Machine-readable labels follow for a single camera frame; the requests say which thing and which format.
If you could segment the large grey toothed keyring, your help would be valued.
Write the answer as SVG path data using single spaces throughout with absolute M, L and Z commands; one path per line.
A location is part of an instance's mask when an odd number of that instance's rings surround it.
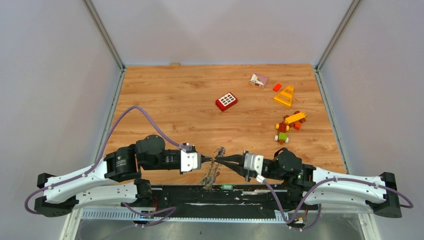
M 226 149 L 223 146 L 220 146 L 214 152 L 214 156 L 211 158 L 209 169 L 200 181 L 200 184 L 204 190 L 211 191 L 213 189 L 213 185 L 216 183 L 216 179 L 220 174 L 221 164 L 217 162 L 217 158 L 224 157 L 225 153 Z

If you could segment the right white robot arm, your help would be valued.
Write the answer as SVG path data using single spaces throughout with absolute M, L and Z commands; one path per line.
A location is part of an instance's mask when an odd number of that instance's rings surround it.
M 286 190 L 276 201 L 281 209 L 298 211 L 312 205 L 334 204 L 370 209 L 385 218 L 402 217 L 396 178 L 390 172 L 378 176 L 336 173 L 303 163 L 286 147 L 275 152 L 273 159 L 245 151 L 215 160 L 247 181 L 281 181 Z

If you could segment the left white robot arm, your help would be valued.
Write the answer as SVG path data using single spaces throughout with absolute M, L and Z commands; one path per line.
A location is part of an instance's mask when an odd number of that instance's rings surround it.
M 89 205 L 121 203 L 146 207 L 154 201 L 151 182 L 142 170 L 198 170 L 210 157 L 194 146 L 166 149 L 159 135 L 149 135 L 135 144 L 121 147 L 101 158 L 98 164 L 55 176 L 38 175 L 37 187 L 43 195 L 34 201 L 34 211 L 45 217 L 61 217 Z

